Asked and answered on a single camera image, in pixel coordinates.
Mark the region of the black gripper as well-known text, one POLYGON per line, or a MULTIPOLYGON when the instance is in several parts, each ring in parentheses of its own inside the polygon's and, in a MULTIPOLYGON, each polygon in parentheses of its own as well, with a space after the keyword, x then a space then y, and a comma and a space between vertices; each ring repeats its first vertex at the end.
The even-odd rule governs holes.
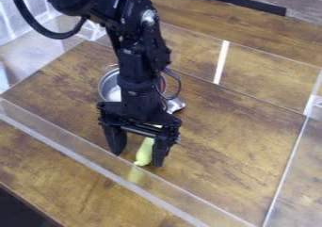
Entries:
POLYGON ((171 147, 181 139, 182 120, 166 112, 161 99, 153 103, 105 102, 97 104, 98 118, 114 155, 121 155, 127 145, 127 134, 134 133, 155 139, 153 145, 153 166, 161 167, 171 147))

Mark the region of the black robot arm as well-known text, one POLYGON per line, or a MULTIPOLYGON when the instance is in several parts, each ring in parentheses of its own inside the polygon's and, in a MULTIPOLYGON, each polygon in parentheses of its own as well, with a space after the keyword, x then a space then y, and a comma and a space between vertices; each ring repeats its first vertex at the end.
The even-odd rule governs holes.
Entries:
POLYGON ((106 28, 118 56, 121 100, 97 104, 110 149, 122 154, 130 132, 155 140, 153 165, 163 165, 178 143, 182 120, 165 110, 162 94, 171 49, 162 38, 161 17, 151 0, 49 0, 69 16, 83 17, 106 28))

